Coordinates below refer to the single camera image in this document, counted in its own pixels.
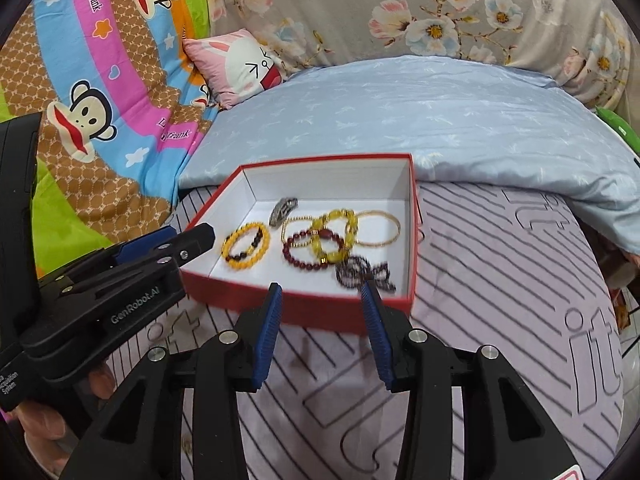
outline bracelet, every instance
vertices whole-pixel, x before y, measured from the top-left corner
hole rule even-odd
[[[387,262],[374,267],[362,256],[349,256],[335,266],[335,278],[345,288],[361,288],[367,280],[385,292],[395,292],[396,286],[389,281],[391,273]]]
[[[280,224],[287,219],[287,216],[289,216],[297,207],[297,198],[281,198],[276,204],[276,207],[273,208],[273,211],[271,211],[271,216],[269,216],[269,225],[271,227],[279,227]]]
[[[322,240],[333,240],[338,244],[338,250],[341,250],[344,247],[344,239],[339,235],[330,231],[329,229],[320,229],[319,231],[314,231],[312,229],[307,229],[306,231],[300,231],[299,233],[295,233],[293,236],[287,238],[284,242],[284,246],[282,248],[282,254],[291,265],[294,267],[299,267],[300,269],[306,270],[320,270],[326,269],[330,263],[327,258],[321,259],[320,263],[306,263],[301,262],[300,260],[295,259],[291,256],[290,249],[294,247],[294,243],[296,240],[300,240],[300,238],[307,238],[309,236],[316,236],[318,239],[322,238]]]
[[[360,245],[362,247],[384,247],[387,245],[391,245],[400,237],[400,221],[391,213],[387,213],[386,211],[380,211],[380,210],[362,211],[356,215],[356,218],[361,218],[363,216],[383,216],[384,218],[388,218],[394,224],[396,224],[396,227],[398,228],[398,232],[396,233],[396,236],[394,236],[393,238],[385,242],[362,242],[360,240],[355,240],[354,244]]]
[[[291,218],[286,218],[283,223],[282,223],[282,230],[280,231],[280,240],[282,241],[282,243],[287,241],[287,226],[292,223],[292,222],[302,222],[304,220],[307,220],[309,222],[312,222],[313,220],[315,220],[316,217],[315,216],[293,216]],[[305,240],[304,242],[293,242],[291,244],[291,247],[306,247],[308,245],[311,245],[311,240]]]
[[[313,252],[316,254],[318,260],[327,261],[330,264],[337,264],[349,256],[349,252],[353,248],[353,244],[356,240],[356,234],[358,233],[358,218],[356,214],[353,212],[353,209],[334,209],[330,213],[322,215],[319,218],[316,218],[311,222],[311,230],[312,231],[321,231],[325,229],[325,225],[327,222],[331,220],[335,220],[338,218],[346,218],[347,225],[344,228],[344,245],[340,247],[337,251],[333,251],[331,253],[326,253],[322,250],[322,246],[320,245],[320,238],[316,234],[311,235],[311,248]]]
[[[248,247],[246,251],[243,251],[240,254],[229,254],[229,251],[236,244],[238,238],[244,235],[247,231],[254,228],[258,228],[258,232],[254,237],[254,241],[251,242],[251,246]],[[248,269],[249,267],[253,267],[260,259],[262,259],[264,253],[267,252],[267,248],[269,247],[269,241],[270,234],[266,225],[261,222],[251,222],[250,224],[245,224],[226,238],[225,242],[222,244],[222,257],[229,264],[229,266],[233,267],[234,269]],[[258,246],[260,246],[260,249],[257,251],[257,253],[254,254],[254,251],[258,248]]]

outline pink pillow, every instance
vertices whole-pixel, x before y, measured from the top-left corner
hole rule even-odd
[[[245,28],[182,42],[225,110],[282,82],[273,59]]]

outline red beaded bracelet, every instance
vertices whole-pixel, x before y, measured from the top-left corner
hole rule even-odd
[[[322,240],[333,240],[338,244],[339,249],[344,247],[344,239],[339,234],[336,234],[329,229],[323,228],[318,231],[315,231],[313,229],[307,229],[306,231],[300,231],[299,233],[294,233],[293,236],[290,236],[289,238],[287,238],[287,241],[284,242],[284,246],[282,248],[282,254],[285,260],[287,260],[294,267],[299,267],[300,269],[305,269],[305,270],[326,269],[329,266],[328,261],[315,263],[315,264],[308,264],[306,262],[301,262],[300,260],[295,259],[293,256],[291,256],[291,253],[290,253],[291,246],[294,242],[300,241],[300,238],[306,238],[315,234],[317,234],[320,238],[322,238]]]

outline human hand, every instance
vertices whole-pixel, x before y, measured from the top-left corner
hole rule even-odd
[[[106,364],[89,373],[89,386],[99,399],[107,400],[113,393],[116,381]],[[67,426],[62,416],[49,406],[32,400],[21,402],[12,412],[24,429],[24,440],[34,459],[47,472],[57,478],[69,459],[55,441],[63,438]]]

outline gold chain bracelet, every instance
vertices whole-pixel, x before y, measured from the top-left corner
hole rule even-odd
[[[384,242],[363,242],[360,240],[356,240],[354,241],[355,245],[360,245],[362,247],[385,247],[385,246],[391,245],[400,237],[400,221],[391,213],[387,213],[386,211],[381,211],[378,209],[373,209],[370,211],[361,211],[357,213],[356,218],[359,219],[359,218],[362,218],[363,216],[382,216],[384,218],[387,218],[391,220],[394,224],[396,224],[396,227],[398,228],[398,232],[393,238],[386,240]]]
[[[316,217],[315,216],[292,216],[289,218],[285,218],[284,222],[282,223],[282,229],[280,231],[280,240],[282,240],[282,243],[284,245],[284,243],[287,241],[287,226],[293,222],[302,222],[302,221],[308,221],[308,222],[312,222],[313,220],[315,220]],[[306,247],[308,245],[311,245],[311,240],[305,240],[303,242],[293,242],[291,244],[291,247]]]

